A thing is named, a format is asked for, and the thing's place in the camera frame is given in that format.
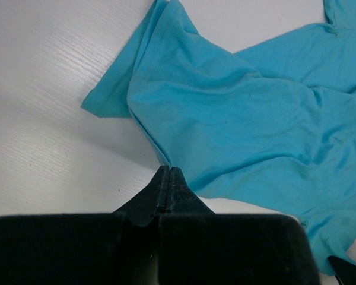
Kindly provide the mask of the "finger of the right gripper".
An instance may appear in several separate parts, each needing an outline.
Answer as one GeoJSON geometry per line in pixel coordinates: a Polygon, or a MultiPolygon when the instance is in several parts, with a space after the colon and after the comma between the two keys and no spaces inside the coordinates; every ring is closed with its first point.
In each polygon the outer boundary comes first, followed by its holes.
{"type": "Polygon", "coordinates": [[[356,285],[356,265],[337,256],[329,256],[328,262],[333,268],[340,285],[356,285]]]}

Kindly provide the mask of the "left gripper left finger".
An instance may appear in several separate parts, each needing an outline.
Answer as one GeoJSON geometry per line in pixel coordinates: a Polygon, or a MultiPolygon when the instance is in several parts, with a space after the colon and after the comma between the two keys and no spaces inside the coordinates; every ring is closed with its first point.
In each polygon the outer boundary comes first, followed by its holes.
{"type": "Polygon", "coordinates": [[[124,214],[136,226],[147,226],[157,214],[165,212],[168,185],[169,167],[160,166],[148,185],[113,214],[124,214]]]}

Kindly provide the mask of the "turquoise t shirt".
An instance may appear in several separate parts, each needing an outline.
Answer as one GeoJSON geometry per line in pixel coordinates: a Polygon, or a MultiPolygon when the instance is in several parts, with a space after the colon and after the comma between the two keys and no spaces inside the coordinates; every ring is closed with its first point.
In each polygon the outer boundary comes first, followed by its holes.
{"type": "Polygon", "coordinates": [[[297,217],[318,269],[356,240],[356,1],[230,53],[155,1],[81,107],[134,118],[194,192],[297,217]]]}

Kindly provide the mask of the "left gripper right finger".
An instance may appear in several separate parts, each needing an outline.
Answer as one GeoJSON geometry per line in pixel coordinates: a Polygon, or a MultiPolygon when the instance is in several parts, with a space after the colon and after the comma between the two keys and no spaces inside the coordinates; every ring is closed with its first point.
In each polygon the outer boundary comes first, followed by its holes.
{"type": "Polygon", "coordinates": [[[188,187],[183,172],[172,167],[167,181],[165,213],[172,214],[215,214],[188,187]]]}

